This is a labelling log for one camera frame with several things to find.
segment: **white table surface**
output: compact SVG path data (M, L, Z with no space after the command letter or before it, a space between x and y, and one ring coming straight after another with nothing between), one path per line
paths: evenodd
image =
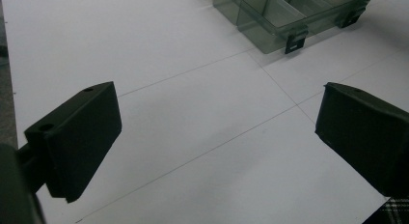
M48 223L362 223L385 201L314 134L323 85L409 111L409 0L263 55L211 0L3 0L18 142L114 81L123 133Z

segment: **plaid fabric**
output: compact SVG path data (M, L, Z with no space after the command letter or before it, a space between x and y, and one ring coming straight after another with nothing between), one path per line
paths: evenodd
M391 223L406 224L409 223L409 198L395 199L391 198L379 210L377 210L364 224Z

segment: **dark plastic part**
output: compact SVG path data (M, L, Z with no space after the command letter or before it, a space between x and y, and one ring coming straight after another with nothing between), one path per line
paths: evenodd
M384 196L409 195L409 113L328 83L315 132Z
M17 151L17 157L27 189L34 194L44 185L51 166L40 156L35 155L28 144Z
M15 149L0 144L0 223L45 223L37 197L30 193Z
M53 197L77 200L112 144L122 122L113 82L78 93L30 126L25 135L46 170Z
M361 14L364 13L366 10L367 4L370 2L370 0L360 0L359 3L357 3L355 9L351 11L345 19L342 20L342 22L338 23L338 26L340 28L345 28L348 27L351 24L354 24L358 21L359 17Z
M364 13L365 9L366 9L366 7L364 6L363 8L359 8L359 9L357 9L355 11L350 12L346 16L346 19L339 24L339 27L340 28L345 28L345 27L348 27L351 24L356 23L358 21L359 17L361 16L361 14Z
M295 34L289 35L286 41L285 54L288 54L290 52L293 52L297 49L304 47L304 42L306 40L307 35L308 35L307 26L303 27L302 30L298 30L298 32L296 32Z

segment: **translucent plastic container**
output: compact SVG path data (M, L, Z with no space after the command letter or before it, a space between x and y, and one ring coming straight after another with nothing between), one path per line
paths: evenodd
M242 0L213 0L213 6L235 25L241 1Z
M305 38L357 21L370 0L213 0L263 53L303 47Z

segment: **plastic storage box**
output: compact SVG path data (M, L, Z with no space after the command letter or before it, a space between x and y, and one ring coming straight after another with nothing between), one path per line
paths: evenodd
M304 46L305 38L355 23L370 0L213 0L263 53Z

